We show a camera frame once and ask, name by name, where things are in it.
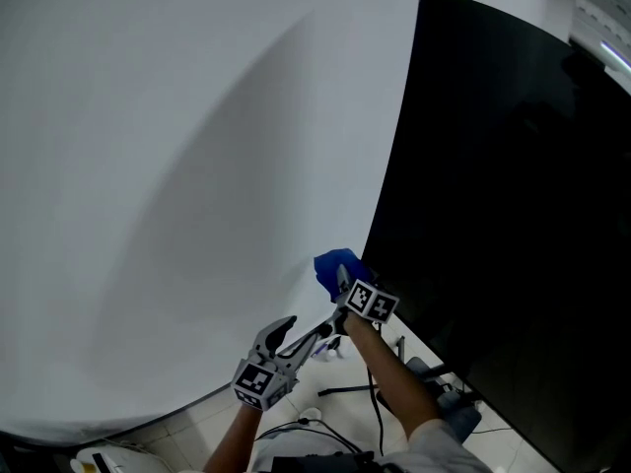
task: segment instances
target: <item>sleeve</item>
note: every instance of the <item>sleeve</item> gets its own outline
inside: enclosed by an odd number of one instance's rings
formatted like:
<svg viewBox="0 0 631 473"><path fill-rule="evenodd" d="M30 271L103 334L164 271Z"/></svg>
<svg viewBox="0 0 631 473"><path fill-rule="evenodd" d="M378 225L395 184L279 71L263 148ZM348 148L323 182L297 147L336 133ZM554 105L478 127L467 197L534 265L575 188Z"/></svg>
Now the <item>sleeve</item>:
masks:
<svg viewBox="0 0 631 473"><path fill-rule="evenodd" d="M409 453L419 454L438 469L453 473L490 473L480 459L456 439L449 424L434 419L421 424L409 438Z"/></svg>

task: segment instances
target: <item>black screen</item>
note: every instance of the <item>black screen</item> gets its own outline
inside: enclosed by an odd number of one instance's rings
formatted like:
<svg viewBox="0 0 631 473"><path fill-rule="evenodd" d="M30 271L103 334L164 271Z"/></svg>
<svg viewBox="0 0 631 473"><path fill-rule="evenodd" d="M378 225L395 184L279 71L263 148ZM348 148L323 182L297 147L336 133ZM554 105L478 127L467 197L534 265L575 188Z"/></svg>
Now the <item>black screen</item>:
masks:
<svg viewBox="0 0 631 473"><path fill-rule="evenodd" d="M581 51L470 0L420 0L363 260L566 472L609 465L631 429L609 385L631 350L630 117Z"/></svg>

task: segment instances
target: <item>white backdrop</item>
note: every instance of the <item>white backdrop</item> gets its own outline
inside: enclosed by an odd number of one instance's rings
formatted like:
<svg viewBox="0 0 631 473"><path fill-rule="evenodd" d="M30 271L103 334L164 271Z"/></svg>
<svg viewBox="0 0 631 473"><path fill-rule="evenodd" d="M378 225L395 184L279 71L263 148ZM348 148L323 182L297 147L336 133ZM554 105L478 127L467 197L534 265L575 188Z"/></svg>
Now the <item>white backdrop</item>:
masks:
<svg viewBox="0 0 631 473"><path fill-rule="evenodd" d="M417 3L0 0L1 431L128 429L331 313L312 258L363 250Z"/></svg>

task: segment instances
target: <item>human arm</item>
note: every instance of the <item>human arm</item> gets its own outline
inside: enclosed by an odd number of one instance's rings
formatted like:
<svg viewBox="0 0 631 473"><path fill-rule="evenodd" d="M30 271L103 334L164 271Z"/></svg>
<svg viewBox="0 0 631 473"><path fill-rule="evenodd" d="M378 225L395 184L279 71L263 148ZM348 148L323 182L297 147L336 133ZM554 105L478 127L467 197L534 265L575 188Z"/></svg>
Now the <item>human arm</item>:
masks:
<svg viewBox="0 0 631 473"><path fill-rule="evenodd" d="M226 435L204 466L204 473L243 473L247 470L262 414L256 408L242 405Z"/></svg>
<svg viewBox="0 0 631 473"><path fill-rule="evenodd" d="M344 322L344 329L377 380L390 410L408 438L421 424L441 418L434 398L370 322L351 312Z"/></svg>

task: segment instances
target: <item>floor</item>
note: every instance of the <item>floor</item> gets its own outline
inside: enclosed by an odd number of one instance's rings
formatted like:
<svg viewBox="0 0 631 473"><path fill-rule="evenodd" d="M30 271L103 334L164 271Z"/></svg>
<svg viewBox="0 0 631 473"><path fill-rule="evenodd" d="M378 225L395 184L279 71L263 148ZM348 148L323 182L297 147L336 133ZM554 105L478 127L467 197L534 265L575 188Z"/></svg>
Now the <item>floor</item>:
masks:
<svg viewBox="0 0 631 473"><path fill-rule="evenodd" d="M421 358L430 367L440 360L396 317L384 327L383 335L394 348L405 337L405 359ZM322 418L342 435L370 443L378 448L379 428L368 391L330 394L318 398L317 392L331 386L367 383L366 366L356 351L343 352L343 359L308 360L299 371L300 383L291 394L263 415L259 433L294 421L301 411L316 406ZM459 381L445 379L459 387ZM163 457L174 471L201 470L230 426L239 409L231 390L209 399L168 419L134 432L119 440L142 444ZM489 431L509 426L495 412L482 404L482 422L476 429ZM401 425L382 410L385 425L385 453L407 447ZM494 473L555 473L555 469L513 430L471 435L464 446L485 462Z"/></svg>

